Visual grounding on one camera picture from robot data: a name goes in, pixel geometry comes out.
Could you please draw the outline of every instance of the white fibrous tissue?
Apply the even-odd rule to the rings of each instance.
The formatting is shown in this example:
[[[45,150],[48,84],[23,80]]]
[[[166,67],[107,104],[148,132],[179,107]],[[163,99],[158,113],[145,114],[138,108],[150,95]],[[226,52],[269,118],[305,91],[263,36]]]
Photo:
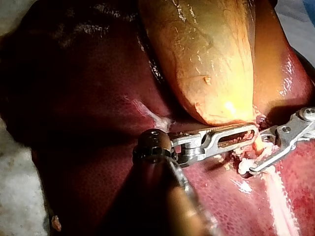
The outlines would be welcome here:
[[[250,170],[250,167],[253,166],[254,162],[254,159],[242,158],[241,163],[238,165],[238,173],[240,175],[246,174],[246,172]]]
[[[264,150],[261,153],[259,157],[256,159],[247,159],[247,158],[242,158],[241,163],[238,166],[238,173],[241,175],[246,174],[250,170],[250,167],[252,167],[255,163],[255,161],[259,161],[267,156],[270,156],[273,151],[275,150],[275,145],[273,143],[269,142],[264,142]],[[267,168],[265,171],[274,171],[274,166],[271,166],[270,168]]]

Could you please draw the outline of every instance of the metal jaw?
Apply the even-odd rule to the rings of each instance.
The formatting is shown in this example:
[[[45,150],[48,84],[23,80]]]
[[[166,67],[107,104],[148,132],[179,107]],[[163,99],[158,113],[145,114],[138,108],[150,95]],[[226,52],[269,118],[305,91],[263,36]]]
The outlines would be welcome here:
[[[168,135],[172,141],[173,157],[180,167],[187,167],[206,158],[251,145],[258,135],[258,128],[254,123],[243,123]],[[175,152],[176,146],[180,146],[180,153]]]
[[[279,150],[262,159],[250,168],[249,173],[257,175],[266,168],[284,159],[295,150],[298,141],[309,141],[315,138],[315,107],[303,108],[293,115],[290,121],[281,126],[272,126],[260,132],[263,141],[272,142]]]

